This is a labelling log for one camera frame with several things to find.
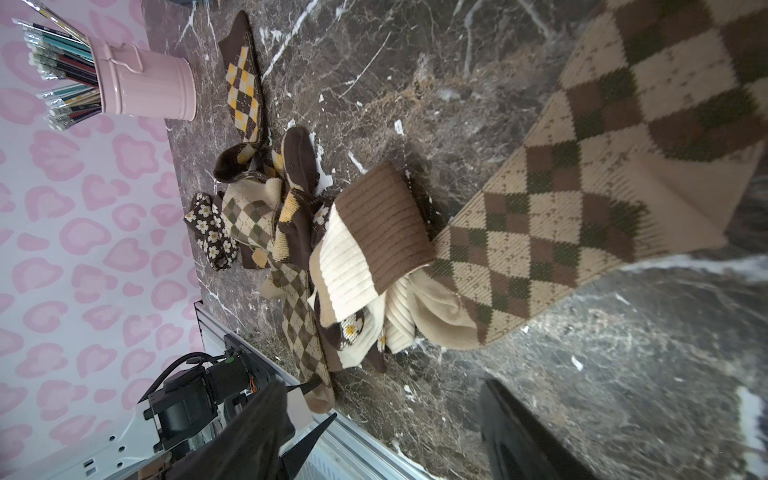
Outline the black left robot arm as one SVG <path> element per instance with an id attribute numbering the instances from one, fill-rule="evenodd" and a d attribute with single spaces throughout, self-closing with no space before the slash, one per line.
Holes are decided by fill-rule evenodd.
<path id="1" fill-rule="evenodd" d="M 249 397 L 278 378 L 277 371 L 239 338 L 226 334 L 218 355 L 191 352 L 179 357 L 150 385 L 142 401 L 159 439 L 156 453 L 170 451 L 197 435 L 223 408 L 230 420 Z"/>

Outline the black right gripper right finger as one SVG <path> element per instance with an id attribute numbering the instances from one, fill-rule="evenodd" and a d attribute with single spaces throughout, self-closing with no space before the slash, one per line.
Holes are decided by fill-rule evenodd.
<path id="1" fill-rule="evenodd" d="M 479 393 L 480 431 L 494 479 L 593 479 L 574 457 L 497 379 Z"/>

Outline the beige green argyle sock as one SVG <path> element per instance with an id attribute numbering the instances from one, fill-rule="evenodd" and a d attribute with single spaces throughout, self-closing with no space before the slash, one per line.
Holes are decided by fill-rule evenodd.
<path id="1" fill-rule="evenodd" d="M 259 293 L 264 298 L 282 302 L 282 329 L 300 370 L 300 378 L 320 381 L 305 399 L 312 412 L 322 414 L 334 407 L 335 394 L 316 316 L 310 306 L 309 270 L 278 263 L 270 255 L 277 208 L 286 187 L 278 177 L 264 182 L 254 178 L 241 179 L 225 191 L 222 214 L 230 237 L 249 247 L 256 264 L 268 271 Z"/>
<path id="2" fill-rule="evenodd" d="M 417 329 L 475 349 L 613 269 L 723 246 L 766 151 L 765 2 L 607 2 L 413 275 Z"/>

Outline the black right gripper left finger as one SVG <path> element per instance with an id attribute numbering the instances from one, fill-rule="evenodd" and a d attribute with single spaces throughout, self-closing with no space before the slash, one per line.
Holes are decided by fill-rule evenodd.
<path id="1" fill-rule="evenodd" d="M 166 479 L 294 479 L 337 415 L 330 415 L 280 455 L 288 435 L 288 387 L 275 380 L 246 404 L 205 447 L 187 454 L 164 473 Z"/>

